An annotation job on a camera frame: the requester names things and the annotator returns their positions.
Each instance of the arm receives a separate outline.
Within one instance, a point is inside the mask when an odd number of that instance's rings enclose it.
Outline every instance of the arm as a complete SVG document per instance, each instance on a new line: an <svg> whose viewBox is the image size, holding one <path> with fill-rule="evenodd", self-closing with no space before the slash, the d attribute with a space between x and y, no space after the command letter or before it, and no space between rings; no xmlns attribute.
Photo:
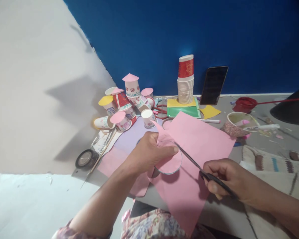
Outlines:
<svg viewBox="0 0 299 239"><path fill-rule="evenodd" d="M136 178L178 152L176 147L157 148L157 138L158 133L145 133L124 163L73 218L70 228L91 236L109 235Z"/></svg>
<svg viewBox="0 0 299 239"><path fill-rule="evenodd" d="M298 199L278 191L230 159L208 161L203 169L222 179L238 195L240 201L258 210L271 213L299 238ZM218 199L228 195L216 182L204 180L208 190L218 194Z"/></svg>

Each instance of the marker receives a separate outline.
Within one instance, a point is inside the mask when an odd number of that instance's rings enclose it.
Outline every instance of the marker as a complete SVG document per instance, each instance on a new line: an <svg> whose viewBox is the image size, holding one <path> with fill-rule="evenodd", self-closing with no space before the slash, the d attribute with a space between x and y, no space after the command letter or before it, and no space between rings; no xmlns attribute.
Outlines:
<svg viewBox="0 0 299 239"><path fill-rule="evenodd" d="M243 126L244 124L249 124L249 123L250 123L249 120L243 119L243 120L237 122L235 125L239 127L239 126Z"/></svg>
<svg viewBox="0 0 299 239"><path fill-rule="evenodd" d="M214 120L210 120L210 119L199 119L205 123L220 123L220 120L214 119Z"/></svg>
<svg viewBox="0 0 299 239"><path fill-rule="evenodd" d="M269 125L261 125L261 126L253 126L253 127L246 127L243 128L244 130L266 130L266 129L278 129L280 125L278 124L269 124Z"/></svg>

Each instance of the floral shirt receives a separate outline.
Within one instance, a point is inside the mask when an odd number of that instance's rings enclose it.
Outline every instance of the floral shirt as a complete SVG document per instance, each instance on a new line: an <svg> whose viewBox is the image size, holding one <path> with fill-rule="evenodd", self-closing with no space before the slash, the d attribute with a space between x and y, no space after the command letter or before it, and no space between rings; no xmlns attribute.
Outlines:
<svg viewBox="0 0 299 239"><path fill-rule="evenodd" d="M179 239L215 239L215 237L202 225L196 225L191 237L186 235L180 228L175 218L162 209L155 209L142 216L130 217L131 211L127 211L122 217L123 230L121 239L159 239L159 238L179 238ZM66 227L60 228L52 239L98 239L84 232L76 232Z"/></svg>

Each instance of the phone screen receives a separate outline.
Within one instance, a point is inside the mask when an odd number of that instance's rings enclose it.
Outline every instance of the phone screen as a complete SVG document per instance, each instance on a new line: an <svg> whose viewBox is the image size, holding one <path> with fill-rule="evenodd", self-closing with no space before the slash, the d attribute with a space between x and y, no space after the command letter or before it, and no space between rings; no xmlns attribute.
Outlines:
<svg viewBox="0 0 299 239"><path fill-rule="evenodd" d="M228 66L207 69L200 105L216 105L227 75Z"/></svg>

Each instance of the left hand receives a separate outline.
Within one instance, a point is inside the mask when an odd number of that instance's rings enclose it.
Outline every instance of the left hand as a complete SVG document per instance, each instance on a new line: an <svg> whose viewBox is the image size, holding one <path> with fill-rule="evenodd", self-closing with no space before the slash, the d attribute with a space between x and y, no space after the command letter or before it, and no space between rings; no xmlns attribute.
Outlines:
<svg viewBox="0 0 299 239"><path fill-rule="evenodd" d="M152 169L159 161L175 155L178 148L175 146L157 147L158 133L146 132L139 143L125 160L128 167L135 173L141 174Z"/></svg>

